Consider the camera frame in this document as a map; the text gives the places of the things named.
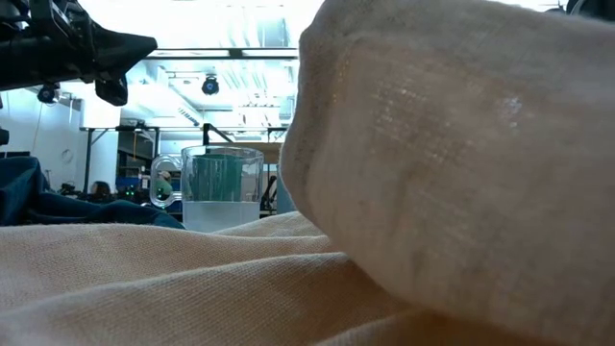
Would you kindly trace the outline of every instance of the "ceiling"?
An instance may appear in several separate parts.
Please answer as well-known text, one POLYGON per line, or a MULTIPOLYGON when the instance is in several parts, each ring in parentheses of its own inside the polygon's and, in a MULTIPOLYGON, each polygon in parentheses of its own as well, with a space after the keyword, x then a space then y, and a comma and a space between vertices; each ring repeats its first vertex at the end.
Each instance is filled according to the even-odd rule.
MULTIPOLYGON (((122 110, 123 121, 142 119, 150 126, 186 127, 194 125, 188 119, 191 118, 198 123, 234 128, 237 137, 266 141, 263 128, 286 127, 292 121, 298 61, 224 60, 227 51, 207 49, 257 48, 268 50, 256 51, 258 54, 279 55, 275 49, 283 48, 285 54, 296 58, 299 35, 323 1, 80 0, 80 3, 105 28, 155 37, 162 49, 154 60, 140 62, 128 73, 130 101, 122 110), (164 53, 182 59, 165 59, 164 53), (207 96, 201 91, 207 76, 217 78, 218 94, 207 96)), ((537 11, 557 6, 556 0, 499 1, 537 11)), ((167 136, 182 137, 181 134, 167 136)), ((186 133, 184 136, 197 138, 199 135, 186 133)))

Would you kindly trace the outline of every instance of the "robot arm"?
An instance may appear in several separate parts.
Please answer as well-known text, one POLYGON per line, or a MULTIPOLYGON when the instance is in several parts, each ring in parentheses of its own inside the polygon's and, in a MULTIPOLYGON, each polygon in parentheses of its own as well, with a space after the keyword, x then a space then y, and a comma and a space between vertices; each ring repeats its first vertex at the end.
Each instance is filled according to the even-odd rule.
POLYGON ((81 79, 124 106, 126 73, 156 48, 152 37, 104 29, 77 0, 0 0, 0 90, 81 79))

